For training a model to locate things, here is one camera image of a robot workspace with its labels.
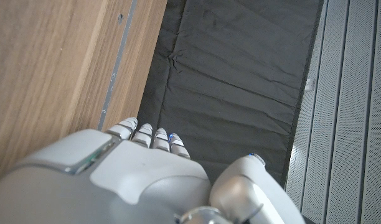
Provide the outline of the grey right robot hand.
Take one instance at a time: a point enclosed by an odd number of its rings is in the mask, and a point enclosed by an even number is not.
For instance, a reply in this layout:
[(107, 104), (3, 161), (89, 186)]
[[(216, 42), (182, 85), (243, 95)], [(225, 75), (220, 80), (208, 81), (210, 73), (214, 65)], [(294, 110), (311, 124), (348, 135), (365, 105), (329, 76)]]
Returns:
[(251, 153), (211, 182), (182, 139), (127, 118), (26, 156), (0, 180), (0, 223), (303, 223)]

